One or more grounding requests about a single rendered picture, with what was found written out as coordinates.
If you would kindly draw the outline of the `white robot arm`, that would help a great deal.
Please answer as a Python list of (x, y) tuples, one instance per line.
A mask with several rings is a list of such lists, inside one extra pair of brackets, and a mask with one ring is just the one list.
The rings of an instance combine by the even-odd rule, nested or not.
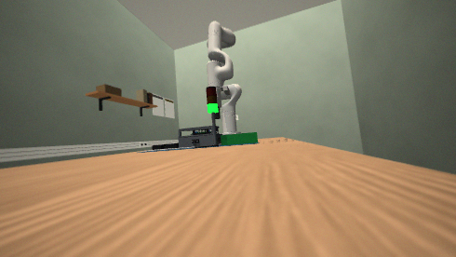
[(216, 21), (208, 27), (208, 58), (207, 64), (208, 86), (221, 89), (221, 99), (229, 100), (221, 107), (222, 131), (221, 134), (241, 133), (236, 130), (235, 104), (241, 96), (242, 89), (239, 85), (224, 85), (225, 80), (234, 76), (234, 66), (231, 58), (222, 48), (232, 47), (235, 44), (235, 34), (223, 28)]

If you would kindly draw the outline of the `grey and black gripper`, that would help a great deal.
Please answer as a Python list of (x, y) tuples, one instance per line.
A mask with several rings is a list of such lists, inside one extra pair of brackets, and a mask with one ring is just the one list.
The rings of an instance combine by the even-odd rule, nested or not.
[(215, 113), (215, 119), (221, 119), (220, 108), (221, 108), (221, 89), (217, 89), (217, 102), (218, 102), (218, 113)]

